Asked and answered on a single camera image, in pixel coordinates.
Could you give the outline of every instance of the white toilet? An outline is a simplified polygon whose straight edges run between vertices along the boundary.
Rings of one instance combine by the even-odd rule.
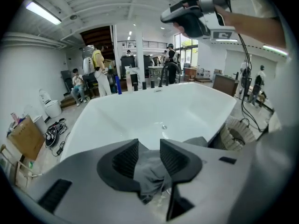
[[[58,100],[51,100],[50,95],[42,89],[39,90],[39,99],[50,118],[55,118],[61,114],[62,111]]]

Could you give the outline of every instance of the person in yellow shirt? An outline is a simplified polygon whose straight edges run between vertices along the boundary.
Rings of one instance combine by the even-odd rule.
[[[109,81],[107,78],[107,71],[104,66],[104,57],[102,56],[102,52],[105,49],[103,44],[99,44],[96,47],[96,50],[93,52],[93,64],[95,66],[94,76],[98,81],[99,93],[100,97],[111,95],[111,89],[109,85]]]

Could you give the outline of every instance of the human hand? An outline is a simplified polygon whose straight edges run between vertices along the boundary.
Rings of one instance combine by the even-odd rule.
[[[188,3],[183,3],[183,6],[184,6],[184,7],[189,7],[189,4],[188,4]],[[232,25],[233,25],[233,24],[232,24],[232,19],[231,19],[231,14],[232,14],[232,13],[230,13],[230,12],[228,12],[228,11],[225,11],[222,7],[220,7],[220,6],[218,6],[218,5],[215,5],[215,10],[216,10],[217,13],[219,13],[219,14],[223,17],[224,24],[225,24],[226,26],[232,26]],[[189,36],[185,33],[185,29],[184,29],[184,27],[180,26],[180,25],[179,25],[178,23],[176,23],[176,22],[173,23],[173,26],[174,26],[175,28],[177,28],[177,29],[180,31],[180,33],[183,34],[183,36],[189,38]]]

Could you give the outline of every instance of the white ceiling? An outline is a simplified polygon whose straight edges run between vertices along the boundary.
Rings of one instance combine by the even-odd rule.
[[[169,4],[179,0],[36,0],[62,20],[62,23],[57,26],[26,10],[25,6],[30,1],[24,1],[9,31],[38,35],[56,41],[75,42],[79,45],[83,42],[80,32],[124,22],[146,23],[148,26],[157,28],[159,34],[171,36],[175,33],[174,28],[163,24],[159,17]],[[247,10],[252,10],[250,0],[233,0],[232,6],[235,10],[241,7],[242,13],[250,13]],[[78,18],[71,20],[72,14],[76,14]],[[120,35],[127,36],[126,30],[122,33],[120,28],[118,31]]]

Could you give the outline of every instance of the white column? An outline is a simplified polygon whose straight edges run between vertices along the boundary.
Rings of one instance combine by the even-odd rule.
[[[144,77],[144,60],[143,60],[143,40],[142,40],[142,27],[141,24],[136,24],[136,57],[139,68],[140,82],[145,81]]]
[[[116,25],[113,25],[113,47],[114,47],[114,56],[115,56],[117,75],[119,78],[121,78],[121,60],[118,57]]]

